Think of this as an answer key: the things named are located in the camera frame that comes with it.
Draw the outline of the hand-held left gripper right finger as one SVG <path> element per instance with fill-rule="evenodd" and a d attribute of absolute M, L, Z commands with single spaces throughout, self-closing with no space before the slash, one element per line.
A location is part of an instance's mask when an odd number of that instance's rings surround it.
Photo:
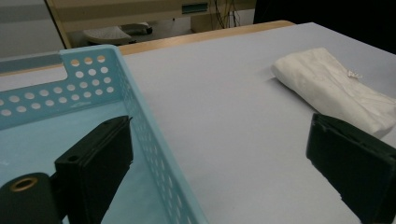
<path fill-rule="evenodd" d="M 315 114 L 306 157 L 362 224 L 396 218 L 396 148 L 345 121 Z"/>

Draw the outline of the light blue perforated plastic basket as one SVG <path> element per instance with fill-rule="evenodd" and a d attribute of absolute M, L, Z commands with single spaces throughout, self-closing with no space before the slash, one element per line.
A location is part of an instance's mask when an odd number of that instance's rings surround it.
<path fill-rule="evenodd" d="M 131 119 L 134 160 L 103 224 L 208 224 L 118 48 L 0 59 L 0 185 L 54 172 L 101 122 Z"/>

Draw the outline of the wooden table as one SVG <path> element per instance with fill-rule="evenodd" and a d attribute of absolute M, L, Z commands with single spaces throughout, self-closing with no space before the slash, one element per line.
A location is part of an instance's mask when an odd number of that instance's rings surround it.
<path fill-rule="evenodd" d="M 129 55 L 149 50 L 178 46 L 182 44 L 190 44 L 210 39 L 223 38 L 227 36 L 244 35 L 267 31 L 292 25 L 293 22 L 291 21 L 268 21 L 251 25 L 202 32 L 197 34 L 173 36 L 164 39 L 129 44 L 120 46 L 119 50 L 123 55 Z M 60 65 L 62 65 L 60 51 L 5 58 L 0 59 L 0 77 L 24 73 L 25 71 L 42 70 L 47 69 L 48 67 L 55 67 Z"/>

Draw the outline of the white chair base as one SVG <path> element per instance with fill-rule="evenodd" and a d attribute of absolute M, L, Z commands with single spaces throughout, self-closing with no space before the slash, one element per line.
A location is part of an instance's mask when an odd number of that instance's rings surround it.
<path fill-rule="evenodd" d="M 134 43 L 134 35 L 150 35 L 152 33 L 152 27 L 147 22 L 139 22 L 84 30 L 82 33 L 89 43 L 119 46 Z"/>

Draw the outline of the white cloth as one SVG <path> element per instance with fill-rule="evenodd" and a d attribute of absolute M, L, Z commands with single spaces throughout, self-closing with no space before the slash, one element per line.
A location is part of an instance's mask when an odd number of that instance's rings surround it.
<path fill-rule="evenodd" d="M 396 99 L 360 83 L 325 48 L 291 53 L 271 70 L 319 113 L 341 119 L 377 138 L 396 126 Z"/>

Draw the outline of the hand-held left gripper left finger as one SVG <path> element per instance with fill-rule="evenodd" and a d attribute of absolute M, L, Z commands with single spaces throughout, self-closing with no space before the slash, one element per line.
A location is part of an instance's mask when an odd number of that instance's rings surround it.
<path fill-rule="evenodd" d="M 106 120 L 55 161 L 70 224 L 100 224 L 134 159 L 130 118 Z"/>

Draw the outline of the pale lilac table cover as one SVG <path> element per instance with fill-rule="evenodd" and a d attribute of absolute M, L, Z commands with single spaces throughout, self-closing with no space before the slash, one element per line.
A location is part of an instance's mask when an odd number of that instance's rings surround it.
<path fill-rule="evenodd" d="M 305 156 L 312 107 L 271 70 L 313 48 L 396 98 L 396 55 L 314 23 L 122 56 L 208 224 L 360 224 Z"/>

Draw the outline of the beige wooden desk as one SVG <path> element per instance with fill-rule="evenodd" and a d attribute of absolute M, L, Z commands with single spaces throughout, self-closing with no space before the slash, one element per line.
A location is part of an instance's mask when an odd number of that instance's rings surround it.
<path fill-rule="evenodd" d="M 200 33 L 227 24 L 232 11 L 253 9 L 256 0 L 45 0 L 64 46 L 74 48 L 72 34 L 88 29 L 143 21 L 192 18 Z"/>

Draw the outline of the white cabinet panel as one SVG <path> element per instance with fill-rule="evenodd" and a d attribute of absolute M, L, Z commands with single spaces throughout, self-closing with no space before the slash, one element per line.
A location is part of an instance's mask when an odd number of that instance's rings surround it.
<path fill-rule="evenodd" d="M 63 48 L 45 0 L 0 0 L 0 58 Z"/>

